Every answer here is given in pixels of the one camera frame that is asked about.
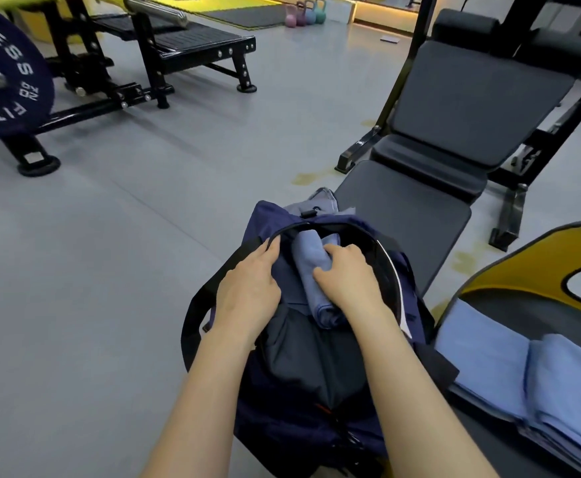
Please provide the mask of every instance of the foam roller pad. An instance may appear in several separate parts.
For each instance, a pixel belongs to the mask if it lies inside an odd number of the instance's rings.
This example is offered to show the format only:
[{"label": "foam roller pad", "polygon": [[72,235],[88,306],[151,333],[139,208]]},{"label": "foam roller pad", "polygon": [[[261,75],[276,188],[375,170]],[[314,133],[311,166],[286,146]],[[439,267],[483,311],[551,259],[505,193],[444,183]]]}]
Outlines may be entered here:
[{"label": "foam roller pad", "polygon": [[516,60],[535,67],[581,76],[581,36],[537,29],[521,44]]},{"label": "foam roller pad", "polygon": [[444,8],[432,27],[432,39],[448,45],[488,52],[499,21],[489,16]]}]

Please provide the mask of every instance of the person's left hand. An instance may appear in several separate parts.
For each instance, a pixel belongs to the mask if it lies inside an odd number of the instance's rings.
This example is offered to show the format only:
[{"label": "person's left hand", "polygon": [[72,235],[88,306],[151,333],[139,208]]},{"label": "person's left hand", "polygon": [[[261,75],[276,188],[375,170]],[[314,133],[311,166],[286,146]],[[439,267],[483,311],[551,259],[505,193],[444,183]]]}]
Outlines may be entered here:
[{"label": "person's left hand", "polygon": [[224,329],[234,337],[244,337],[252,346],[275,313],[281,290],[270,269],[279,256],[279,240],[275,238],[266,250],[262,246],[230,270],[217,292],[213,329]]}]

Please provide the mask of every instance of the white box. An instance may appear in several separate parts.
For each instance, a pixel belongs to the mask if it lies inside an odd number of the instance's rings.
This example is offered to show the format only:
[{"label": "white box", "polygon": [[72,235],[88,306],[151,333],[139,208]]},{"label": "white box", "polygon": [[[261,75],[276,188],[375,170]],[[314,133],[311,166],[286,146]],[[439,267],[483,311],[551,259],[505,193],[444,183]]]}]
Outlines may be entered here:
[{"label": "white box", "polygon": [[326,0],[326,21],[352,23],[356,8],[354,0]]}]

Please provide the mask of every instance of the kettlebell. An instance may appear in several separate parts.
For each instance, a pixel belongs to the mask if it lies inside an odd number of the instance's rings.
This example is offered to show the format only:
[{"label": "kettlebell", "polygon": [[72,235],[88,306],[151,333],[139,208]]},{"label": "kettlebell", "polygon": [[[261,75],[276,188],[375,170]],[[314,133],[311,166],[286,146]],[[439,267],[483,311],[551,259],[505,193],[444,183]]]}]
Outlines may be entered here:
[{"label": "kettlebell", "polygon": [[303,2],[297,2],[297,26],[306,26],[306,5]]},{"label": "kettlebell", "polygon": [[306,24],[314,25],[317,21],[317,15],[315,14],[315,0],[306,0]]},{"label": "kettlebell", "polygon": [[297,26],[297,7],[295,5],[286,5],[286,20],[284,24],[289,29],[294,29]]},{"label": "kettlebell", "polygon": [[[324,4],[323,8],[319,8],[319,2]],[[315,0],[315,16],[317,17],[315,23],[319,25],[326,21],[326,0]]]}]

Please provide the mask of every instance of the rolled blue towel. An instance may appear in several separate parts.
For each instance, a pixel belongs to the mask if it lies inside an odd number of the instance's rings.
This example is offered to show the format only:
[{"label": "rolled blue towel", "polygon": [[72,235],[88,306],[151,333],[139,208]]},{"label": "rolled blue towel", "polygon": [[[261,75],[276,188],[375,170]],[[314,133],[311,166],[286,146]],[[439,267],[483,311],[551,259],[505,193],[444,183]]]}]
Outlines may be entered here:
[{"label": "rolled blue towel", "polygon": [[439,328],[435,349],[459,369],[450,390],[508,421],[526,417],[530,341],[458,299]]},{"label": "rolled blue towel", "polygon": [[526,433],[581,466],[581,347],[558,334],[533,342],[526,393]]},{"label": "rolled blue towel", "polygon": [[313,270],[317,267],[329,271],[333,267],[333,260],[324,245],[339,245],[339,235],[331,234],[323,240],[314,230],[300,231],[292,242],[292,256],[306,292],[306,299],[315,322],[322,329],[331,329],[346,321],[342,311],[336,308],[322,292],[313,278]]}]

